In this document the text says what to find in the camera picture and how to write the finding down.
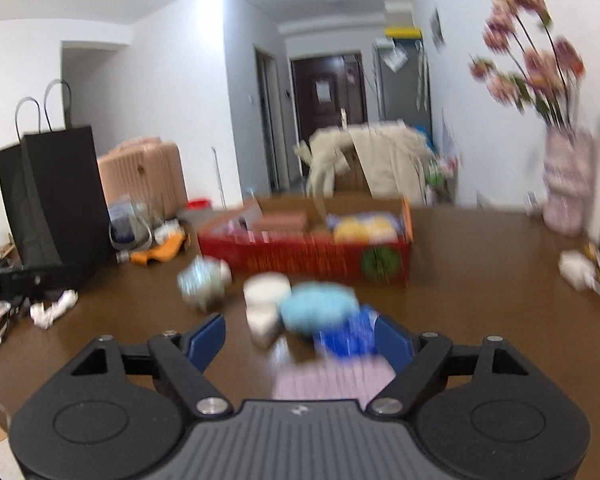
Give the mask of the blue tissue packet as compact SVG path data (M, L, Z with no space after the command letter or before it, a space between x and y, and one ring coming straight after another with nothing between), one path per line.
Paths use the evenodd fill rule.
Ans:
M376 356L375 323L378 313L370 306L363 306L357 314L346 319L342 325L321 330L313 337L317 352L336 359Z

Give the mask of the iridescent mesh bath ball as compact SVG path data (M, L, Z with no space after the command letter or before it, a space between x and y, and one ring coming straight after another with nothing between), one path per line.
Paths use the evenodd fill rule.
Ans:
M224 260L196 256L178 274L178 289L186 304L208 312L219 304L232 282L232 272Z

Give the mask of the light purple fluffy towel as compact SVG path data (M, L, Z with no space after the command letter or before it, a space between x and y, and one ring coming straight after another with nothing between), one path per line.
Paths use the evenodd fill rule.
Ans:
M281 370L275 378L272 398L281 401L352 399L365 408L395 377L396 373L380 356L315 361Z

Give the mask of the white wedge sponge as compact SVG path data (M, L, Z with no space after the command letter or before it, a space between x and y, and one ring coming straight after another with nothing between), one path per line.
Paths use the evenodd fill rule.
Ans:
M252 341L262 348L271 347L283 327L276 304L248 307L246 319Z

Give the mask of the white round sponge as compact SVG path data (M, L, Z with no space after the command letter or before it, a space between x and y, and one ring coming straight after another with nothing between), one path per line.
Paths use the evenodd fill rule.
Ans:
M280 304L291 292L289 278L284 274L268 272L253 275L242 286L248 308L264 304Z

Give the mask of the light blue plush toy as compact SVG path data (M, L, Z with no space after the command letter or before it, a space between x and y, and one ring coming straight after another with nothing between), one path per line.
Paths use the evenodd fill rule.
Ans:
M286 330L302 336L338 327L359 310L360 303L352 288L329 282L294 285L279 306Z

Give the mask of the yellow white plush toy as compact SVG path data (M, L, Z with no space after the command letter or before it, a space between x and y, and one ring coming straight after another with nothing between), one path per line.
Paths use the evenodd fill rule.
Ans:
M386 220L359 222L343 221L332 230L332 237L340 244L377 244L391 243L399 239L399 231Z

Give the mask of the pink layered sponge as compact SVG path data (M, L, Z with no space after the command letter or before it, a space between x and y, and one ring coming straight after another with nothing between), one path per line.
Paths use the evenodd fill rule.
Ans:
M252 222L257 232L306 232L309 220L304 211L266 212Z

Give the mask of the lavender knitted cloth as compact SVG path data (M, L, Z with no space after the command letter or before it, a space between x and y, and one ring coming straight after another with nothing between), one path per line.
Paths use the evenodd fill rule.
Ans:
M386 220L388 221L395 229L403 230L405 228L405 223L403 219L399 219L395 214L390 214L388 211L365 211L358 212L357 214L329 214L326 217L326 226L334 230L339 223L348 220L356 220L359 222L371 222L375 220Z

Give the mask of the crumpled white tissue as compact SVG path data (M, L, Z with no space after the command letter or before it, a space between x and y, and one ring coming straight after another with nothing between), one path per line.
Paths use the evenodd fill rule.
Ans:
M36 327L48 330L58 318L72 309L78 300L79 295L75 290L65 290L49 307L45 307L42 302L32 304L29 310L30 318Z

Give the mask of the black paper shopping bag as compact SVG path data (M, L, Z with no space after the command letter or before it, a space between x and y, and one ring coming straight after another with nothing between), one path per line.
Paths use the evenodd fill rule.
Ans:
M15 266L66 269L78 289L112 255L109 214L90 126L18 133L0 149L0 187Z

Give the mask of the pink hard-shell suitcase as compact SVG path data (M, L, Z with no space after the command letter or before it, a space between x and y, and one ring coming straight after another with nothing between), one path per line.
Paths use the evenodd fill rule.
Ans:
M187 203L178 146L160 138L137 138L97 159L109 207L129 198L153 214L172 219Z

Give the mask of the pink textured vase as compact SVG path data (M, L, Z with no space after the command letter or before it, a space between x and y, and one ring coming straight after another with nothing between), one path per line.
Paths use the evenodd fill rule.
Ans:
M553 231L579 235L588 221L595 188L595 140L585 130L547 128L543 220Z

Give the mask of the beige coat on chair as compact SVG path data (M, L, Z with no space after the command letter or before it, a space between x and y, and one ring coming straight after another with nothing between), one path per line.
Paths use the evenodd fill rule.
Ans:
M334 196L336 177L352 171L348 151L358 156L371 196L425 203L425 168L434 152L426 136L402 120L321 128L296 145L294 154L309 167L306 194Z

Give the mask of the yellow box on refrigerator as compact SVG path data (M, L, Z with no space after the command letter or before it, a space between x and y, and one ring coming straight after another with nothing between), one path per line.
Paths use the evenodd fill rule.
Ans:
M417 27L387 27L385 35L394 40L422 40L422 31Z

